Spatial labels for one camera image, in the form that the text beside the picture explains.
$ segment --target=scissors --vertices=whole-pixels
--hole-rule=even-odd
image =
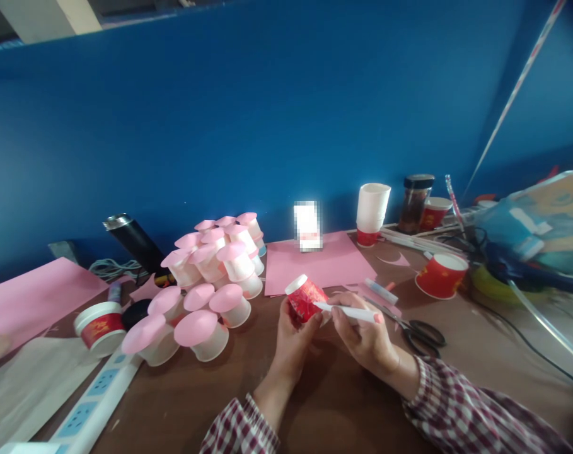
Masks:
[[[385,306],[375,303],[369,298],[365,298],[365,300],[377,309],[381,310],[387,317],[394,320],[402,327],[404,339],[414,353],[421,356],[427,356],[427,352],[430,352],[430,356],[441,358],[437,349],[446,346],[446,338],[437,328],[435,328],[435,326],[421,322],[420,320],[410,320],[405,322]]]

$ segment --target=person's right hand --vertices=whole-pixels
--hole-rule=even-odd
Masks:
[[[367,304],[355,293],[339,293],[330,298],[329,305],[349,306],[353,308],[378,310]],[[389,340],[384,323],[371,323],[358,320],[358,326],[349,323],[347,315],[339,309],[332,308],[332,319],[351,356],[364,368],[383,381],[400,365],[400,357]]]

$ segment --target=plaid sleeve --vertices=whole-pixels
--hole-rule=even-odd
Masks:
[[[280,441],[250,394],[244,405],[233,399],[215,418],[202,441],[200,454],[272,454]]]
[[[416,357],[420,388],[410,422],[445,453],[573,453],[543,419],[508,396],[477,388],[439,359]]]

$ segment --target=glass jar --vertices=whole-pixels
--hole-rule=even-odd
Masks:
[[[414,235],[419,232],[420,220],[425,209],[425,201],[431,194],[433,175],[420,173],[418,175],[409,175],[404,178],[404,206],[398,223],[398,230],[408,235]]]

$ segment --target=wooden table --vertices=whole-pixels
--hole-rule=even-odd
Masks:
[[[477,385],[509,394],[558,429],[573,444],[573,383],[532,353],[508,327],[463,296],[436,301],[414,284],[427,259],[390,243],[362,249],[393,290],[404,319],[436,326],[448,340],[443,359]],[[412,268],[381,262],[403,252]],[[325,289],[327,294],[342,288]],[[243,399],[266,374],[274,356],[281,298],[259,296],[244,326],[230,330],[225,351],[210,363],[180,349],[166,364],[143,364],[93,448],[105,453],[193,453],[216,415],[233,398]],[[103,297],[94,302],[103,301]],[[524,309],[484,301],[509,317],[543,353],[573,374],[573,358]],[[573,319],[541,305],[552,323],[573,340]],[[59,335],[70,335],[64,320]],[[392,341],[405,348],[389,323]],[[35,437],[55,432],[95,374]],[[350,357],[332,323],[318,331],[299,385],[279,431],[282,452],[437,452],[406,420],[399,396]]]

